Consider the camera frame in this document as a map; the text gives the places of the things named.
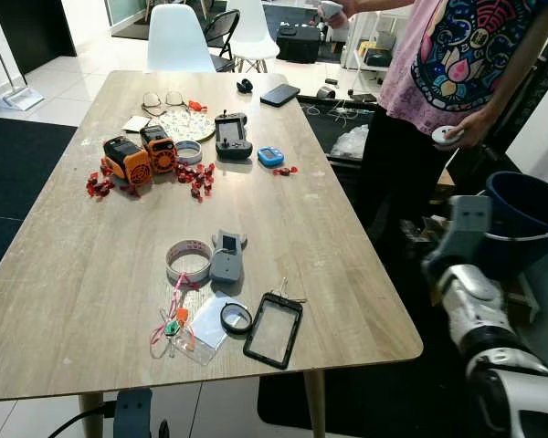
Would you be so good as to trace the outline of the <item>black open crate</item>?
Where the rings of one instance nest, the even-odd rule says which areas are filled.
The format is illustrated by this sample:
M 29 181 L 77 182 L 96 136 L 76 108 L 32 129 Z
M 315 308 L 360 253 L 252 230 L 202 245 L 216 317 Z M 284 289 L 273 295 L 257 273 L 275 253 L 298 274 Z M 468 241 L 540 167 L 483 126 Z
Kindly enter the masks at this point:
M 298 102 L 329 160 L 353 166 L 362 163 L 362 160 L 332 157 L 329 151 L 340 135 L 356 126 L 369 124 L 375 110 L 379 109 L 377 104 L 359 100 L 316 99 L 313 96 L 299 96 Z

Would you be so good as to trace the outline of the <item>person in pink patterned shirt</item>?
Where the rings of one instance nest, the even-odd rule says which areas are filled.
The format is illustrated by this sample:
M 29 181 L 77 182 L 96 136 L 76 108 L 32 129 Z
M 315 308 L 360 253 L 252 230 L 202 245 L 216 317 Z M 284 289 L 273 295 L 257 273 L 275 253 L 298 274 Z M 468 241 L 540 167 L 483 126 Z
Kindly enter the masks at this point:
M 416 0 L 369 122 L 354 211 L 380 258 L 403 249 L 455 149 L 431 133 L 490 104 L 497 83 L 548 0 Z

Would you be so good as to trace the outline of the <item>silver keys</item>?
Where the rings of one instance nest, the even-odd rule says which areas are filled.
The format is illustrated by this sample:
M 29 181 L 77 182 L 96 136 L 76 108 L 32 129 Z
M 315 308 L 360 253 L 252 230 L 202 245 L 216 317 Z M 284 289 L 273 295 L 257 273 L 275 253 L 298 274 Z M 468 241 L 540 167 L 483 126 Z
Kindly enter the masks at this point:
M 306 297 L 292 297 L 290 295 L 290 292 L 288 292 L 288 285 L 290 284 L 290 280 L 287 279 L 286 276 L 284 276 L 279 281 L 278 287 L 272 287 L 269 292 L 271 295 L 275 295 L 277 297 L 282 297 L 282 299 L 290 301 L 290 303 L 298 303 L 298 304 L 306 304 L 308 299 Z

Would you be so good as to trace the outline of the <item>round patterned white plate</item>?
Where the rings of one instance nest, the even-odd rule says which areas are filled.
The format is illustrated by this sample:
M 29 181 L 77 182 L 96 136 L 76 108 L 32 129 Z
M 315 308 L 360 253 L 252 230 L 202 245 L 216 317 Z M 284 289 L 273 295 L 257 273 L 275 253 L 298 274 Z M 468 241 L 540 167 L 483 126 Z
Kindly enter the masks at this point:
M 216 132 L 215 120 L 199 111 L 173 109 L 154 121 L 174 141 L 206 141 Z

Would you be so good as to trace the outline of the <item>black badge holder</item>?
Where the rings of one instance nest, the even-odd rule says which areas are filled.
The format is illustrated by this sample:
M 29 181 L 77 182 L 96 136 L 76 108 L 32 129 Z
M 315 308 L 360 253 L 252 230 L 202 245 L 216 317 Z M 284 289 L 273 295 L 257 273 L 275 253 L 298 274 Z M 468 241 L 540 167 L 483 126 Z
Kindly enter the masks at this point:
M 254 313 L 242 353 L 267 366 L 286 369 L 290 365 L 302 316 L 301 303 L 266 293 Z

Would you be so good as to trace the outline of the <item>white paper card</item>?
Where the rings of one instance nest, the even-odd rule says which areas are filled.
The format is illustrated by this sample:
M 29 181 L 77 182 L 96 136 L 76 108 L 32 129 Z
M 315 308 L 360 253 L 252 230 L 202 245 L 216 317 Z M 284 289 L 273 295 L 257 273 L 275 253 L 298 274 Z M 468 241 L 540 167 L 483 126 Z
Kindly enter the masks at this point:
M 141 130 L 148 128 L 152 124 L 153 118 L 144 116 L 131 116 L 122 125 L 124 132 L 141 132 Z

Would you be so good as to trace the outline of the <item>person's left hand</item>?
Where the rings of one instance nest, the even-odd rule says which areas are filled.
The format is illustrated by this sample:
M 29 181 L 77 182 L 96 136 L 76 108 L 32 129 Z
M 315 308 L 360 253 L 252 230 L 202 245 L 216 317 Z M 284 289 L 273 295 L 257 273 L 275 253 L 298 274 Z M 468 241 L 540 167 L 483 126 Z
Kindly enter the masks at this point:
M 500 116 L 501 110 L 484 106 L 474 113 L 469 114 L 460 124 L 455 126 L 454 132 L 450 133 L 457 141 L 453 143 L 455 149 L 473 149 L 483 141 L 490 133 L 492 125 Z

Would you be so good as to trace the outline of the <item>large orange black device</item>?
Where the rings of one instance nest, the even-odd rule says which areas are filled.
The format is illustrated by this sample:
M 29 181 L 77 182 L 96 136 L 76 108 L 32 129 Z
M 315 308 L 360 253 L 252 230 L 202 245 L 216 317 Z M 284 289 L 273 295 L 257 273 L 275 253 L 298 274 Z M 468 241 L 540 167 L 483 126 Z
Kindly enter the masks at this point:
M 127 181 L 131 187 L 149 183 L 153 178 L 152 155 L 124 135 L 102 143 L 101 163 L 110 168 L 112 175 Z

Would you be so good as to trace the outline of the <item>black equipment case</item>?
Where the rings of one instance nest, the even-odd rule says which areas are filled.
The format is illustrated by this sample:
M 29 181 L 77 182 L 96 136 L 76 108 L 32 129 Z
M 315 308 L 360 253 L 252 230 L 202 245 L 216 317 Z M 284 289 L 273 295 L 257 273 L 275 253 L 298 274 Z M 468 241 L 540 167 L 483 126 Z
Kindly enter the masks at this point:
M 311 64 L 319 61 L 321 30 L 316 26 L 279 25 L 277 33 L 281 61 Z

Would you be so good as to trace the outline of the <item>light wooden table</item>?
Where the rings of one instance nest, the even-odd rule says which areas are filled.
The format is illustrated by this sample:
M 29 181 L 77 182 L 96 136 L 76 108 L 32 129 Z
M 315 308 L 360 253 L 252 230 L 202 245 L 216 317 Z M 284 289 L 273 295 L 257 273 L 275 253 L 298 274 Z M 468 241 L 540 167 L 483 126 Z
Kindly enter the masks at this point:
M 303 301 L 288 370 L 319 379 L 325 369 L 411 361 L 423 341 L 390 276 L 325 159 L 297 100 L 262 104 L 285 82 L 250 74 L 241 95 L 236 72 L 111 72 L 43 191 L 0 260 L 0 401 L 211 382 L 271 374 L 225 339 L 199 364 L 154 355 L 152 334 L 173 284 L 165 256 L 183 239 L 216 231 L 243 234 L 237 299 L 256 309 L 287 285 Z M 192 197 L 171 174 L 129 195 L 87 194 L 102 143 L 140 114 L 145 93 L 181 93 L 211 114 L 244 113 L 257 149 L 282 150 L 291 176 L 256 158 L 218 164 L 210 196 Z

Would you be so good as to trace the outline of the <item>white handheld controller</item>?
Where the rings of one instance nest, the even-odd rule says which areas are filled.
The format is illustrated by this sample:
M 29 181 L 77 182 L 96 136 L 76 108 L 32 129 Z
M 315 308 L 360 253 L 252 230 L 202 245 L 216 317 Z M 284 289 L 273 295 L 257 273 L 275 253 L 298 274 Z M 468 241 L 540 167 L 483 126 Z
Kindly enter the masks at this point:
M 336 16 L 341 16 L 344 9 L 343 5 L 333 0 L 321 0 L 317 8 L 319 8 L 321 18 L 328 21 Z
M 463 132 L 457 126 L 441 126 L 431 133 L 431 139 L 438 150 L 454 149 Z

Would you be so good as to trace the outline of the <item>black smartphone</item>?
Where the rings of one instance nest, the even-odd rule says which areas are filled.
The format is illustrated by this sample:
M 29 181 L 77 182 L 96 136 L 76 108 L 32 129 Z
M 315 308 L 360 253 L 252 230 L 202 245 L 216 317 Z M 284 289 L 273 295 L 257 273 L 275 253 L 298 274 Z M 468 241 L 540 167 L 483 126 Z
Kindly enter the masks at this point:
M 299 96 L 300 89 L 292 87 L 290 84 L 279 84 L 277 87 L 270 89 L 258 99 L 260 103 L 274 106 L 274 108 L 281 108 L 281 106 L 288 103 Z

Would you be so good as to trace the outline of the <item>grey drone remote controller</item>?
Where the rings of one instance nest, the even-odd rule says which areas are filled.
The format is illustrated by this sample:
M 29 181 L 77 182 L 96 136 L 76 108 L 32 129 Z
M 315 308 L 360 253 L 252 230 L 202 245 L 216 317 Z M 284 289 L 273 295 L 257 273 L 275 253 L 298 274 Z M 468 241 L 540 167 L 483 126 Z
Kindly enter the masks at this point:
M 246 133 L 246 124 L 248 124 L 246 114 L 223 112 L 213 121 L 215 122 L 215 147 L 218 159 L 243 162 L 252 154 L 252 142 L 248 140 Z

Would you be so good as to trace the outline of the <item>small blue device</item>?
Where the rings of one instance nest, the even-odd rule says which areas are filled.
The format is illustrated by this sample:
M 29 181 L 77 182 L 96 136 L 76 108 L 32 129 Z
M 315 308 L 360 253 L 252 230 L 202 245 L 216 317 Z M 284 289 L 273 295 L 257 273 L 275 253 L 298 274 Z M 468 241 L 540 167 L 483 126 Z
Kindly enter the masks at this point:
M 285 163 L 285 154 L 279 149 L 274 149 L 274 147 L 262 147 L 262 149 L 257 149 L 256 158 L 263 167 L 269 168 L 269 170 L 279 168 Z

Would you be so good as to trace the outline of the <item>black folding chair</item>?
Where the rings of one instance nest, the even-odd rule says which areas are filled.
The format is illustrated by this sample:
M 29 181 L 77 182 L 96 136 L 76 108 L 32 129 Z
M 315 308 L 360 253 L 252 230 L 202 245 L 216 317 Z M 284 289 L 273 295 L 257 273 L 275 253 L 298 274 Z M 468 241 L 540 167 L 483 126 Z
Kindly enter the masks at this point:
M 209 47 L 219 47 L 219 54 L 210 54 L 216 71 L 233 71 L 234 63 L 231 38 L 239 22 L 239 11 L 231 9 L 213 16 L 205 28 L 205 42 Z

